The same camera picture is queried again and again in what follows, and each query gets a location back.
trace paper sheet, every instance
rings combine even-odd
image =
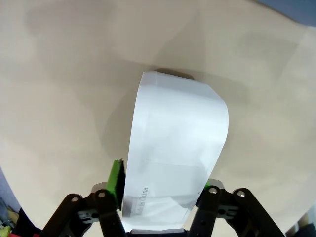
[[[182,227],[226,141],[228,110],[207,85],[144,72],[129,144],[123,225]]]

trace table surface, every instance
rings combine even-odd
[[[65,195],[88,195],[127,159],[146,70],[191,75],[225,100],[229,134],[211,177],[228,191],[249,188],[283,231],[315,201],[316,29],[248,0],[1,9],[0,164],[39,228]],[[223,221],[214,231],[234,236]]]

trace blue object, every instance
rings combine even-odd
[[[2,198],[0,198],[0,221],[4,226],[11,226],[12,228],[14,227],[10,220],[8,209]]]
[[[4,173],[0,167],[0,198],[3,199],[7,206],[10,206],[15,212],[19,212],[21,206],[13,194]]]
[[[258,0],[293,20],[316,26],[316,0]]]

